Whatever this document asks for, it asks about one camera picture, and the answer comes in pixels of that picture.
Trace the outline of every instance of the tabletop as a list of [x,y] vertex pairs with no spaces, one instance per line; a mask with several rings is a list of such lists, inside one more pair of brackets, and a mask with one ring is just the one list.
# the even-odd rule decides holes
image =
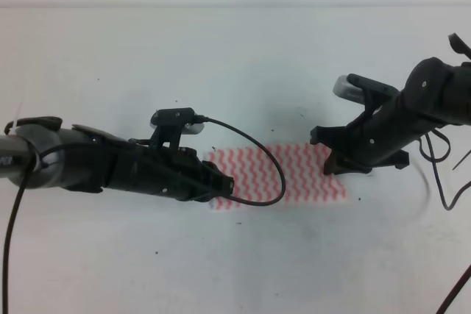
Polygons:
[[[156,109],[193,107],[262,143],[305,143],[361,106],[355,73],[401,89],[428,57],[458,65],[470,7],[0,10],[0,121],[56,115],[147,138]],[[447,197],[468,182],[469,128],[448,127]],[[182,145],[247,146],[207,124]],[[347,200],[215,212],[106,190],[27,190],[10,255],[11,313],[434,313],[471,261],[470,198],[442,209],[432,168],[341,180]],[[436,143],[437,154],[445,150]],[[16,186],[0,181],[3,237]],[[465,287],[450,308],[471,306]]]

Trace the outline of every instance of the wavy striped towel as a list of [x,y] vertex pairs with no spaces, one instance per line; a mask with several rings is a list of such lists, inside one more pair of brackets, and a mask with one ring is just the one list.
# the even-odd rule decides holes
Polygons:
[[[285,173],[286,193],[279,204],[324,204],[345,200],[347,191],[334,175],[322,173],[330,149],[322,144],[279,143],[267,149],[277,158]],[[280,177],[272,161],[257,147],[222,149],[209,152],[207,160],[235,180],[233,195],[254,201],[268,201],[280,192]],[[215,210],[240,208],[237,202],[214,198]]]

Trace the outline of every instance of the black cable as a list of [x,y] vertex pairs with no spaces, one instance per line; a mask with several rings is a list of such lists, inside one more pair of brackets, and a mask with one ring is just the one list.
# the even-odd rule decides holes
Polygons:
[[443,301],[442,305],[440,308],[436,311],[436,314],[444,314],[450,304],[453,302],[455,297],[458,295],[459,291],[464,287],[468,279],[471,277],[471,265],[469,268],[464,272],[464,274],[461,276],[461,278],[458,280],[456,285],[453,287],[453,289],[450,291],[448,294],[447,298]]
[[281,166],[278,163],[275,156],[273,156],[273,154],[264,145],[259,143],[256,139],[252,138],[250,135],[247,135],[245,132],[242,132],[241,130],[239,130],[239,129],[237,129],[237,128],[229,125],[229,124],[223,123],[222,121],[217,121],[216,119],[203,117],[201,115],[198,115],[198,118],[201,119],[202,123],[208,122],[208,123],[217,124],[219,126],[223,126],[224,128],[232,130],[233,132],[235,132],[235,133],[239,134],[240,136],[243,136],[244,138],[246,138],[248,141],[254,143],[258,148],[260,148],[263,152],[265,152],[265,154],[269,157],[269,159],[275,165],[275,168],[278,170],[278,173],[280,175],[281,190],[280,190],[280,193],[278,194],[278,196],[273,200],[270,200],[270,201],[250,201],[250,200],[246,200],[246,199],[240,199],[240,198],[232,196],[232,195],[220,195],[220,196],[225,198],[225,199],[228,199],[228,200],[232,200],[232,201],[235,201],[235,202],[239,202],[241,204],[252,205],[252,206],[269,206],[269,205],[273,205],[273,204],[276,204],[277,202],[279,202],[282,199],[283,195],[285,195],[286,180],[285,180],[285,174],[283,173],[283,169],[281,168]]
[[[432,162],[433,174],[435,175],[436,185],[439,188],[440,199],[442,200],[443,207],[446,209],[446,211],[450,211],[455,207],[456,202],[458,201],[458,199],[462,195],[462,193],[464,193],[464,191],[466,191],[469,187],[471,187],[471,181],[468,182],[467,184],[463,185],[463,187],[461,187],[461,189],[458,191],[458,193],[456,193],[456,195],[453,197],[453,200],[451,201],[451,204],[448,206],[447,202],[445,201],[445,196],[443,195],[443,188],[442,188],[442,183],[440,182],[439,172],[436,168],[436,163],[438,162],[439,159],[437,159],[437,160],[435,159],[435,154],[433,153],[432,142],[431,142],[430,137],[428,136],[428,134],[425,134],[425,139],[427,140],[428,149],[430,150],[430,155],[431,155],[430,162]],[[444,314],[445,313],[447,308],[453,302],[455,297],[458,295],[458,293],[464,287],[464,285],[466,284],[468,279],[470,279],[470,277],[471,277],[471,265],[464,272],[464,274],[461,276],[461,278],[456,283],[456,285],[453,287],[453,289],[450,291],[447,298],[445,298],[442,305],[440,305],[440,308],[437,310],[436,314]]]
[[28,166],[24,172],[23,180],[21,181],[20,188],[16,194],[15,203],[13,204],[10,220],[8,221],[7,233],[5,235],[5,242],[3,247],[3,262],[2,262],[2,283],[1,283],[1,307],[3,314],[8,314],[8,260],[10,258],[10,243],[12,240],[13,227],[15,226],[16,215],[20,207],[21,199],[23,198],[24,190],[28,185],[29,178],[35,170],[36,158],[33,157],[29,161]]
[[445,200],[445,195],[443,194],[443,188],[442,188],[442,183],[440,182],[440,177],[439,177],[439,172],[436,168],[436,160],[435,160],[435,154],[433,153],[433,147],[432,147],[432,142],[430,140],[430,137],[428,134],[425,134],[425,139],[427,140],[428,148],[430,150],[430,155],[431,155],[431,162],[432,162],[432,167],[433,167],[433,174],[435,175],[435,180],[436,180],[436,185],[439,188],[439,194],[440,194],[440,199],[442,200],[442,205],[445,208],[446,211],[452,210],[462,193],[464,193],[469,187],[471,187],[471,181],[468,182],[467,184],[463,185],[460,190],[458,190],[458,193],[453,197],[453,200],[451,201],[450,205],[447,205],[447,202]]
[[[435,159],[435,162],[437,163],[440,163],[440,162],[443,162],[445,161],[448,156],[450,156],[450,152],[451,152],[451,142],[450,142],[450,139],[447,138],[447,136],[441,132],[439,132],[438,130],[434,129],[432,130],[432,134],[435,134],[436,136],[438,136],[440,139],[442,139],[445,143],[447,143],[448,145],[448,150],[447,152],[442,156],[442,157],[439,157],[439,158],[436,158]],[[423,148],[422,148],[422,138],[419,138],[419,151],[420,151],[420,154],[422,155],[422,157],[424,157],[428,162],[432,162],[432,158],[427,156],[427,154],[424,152]]]

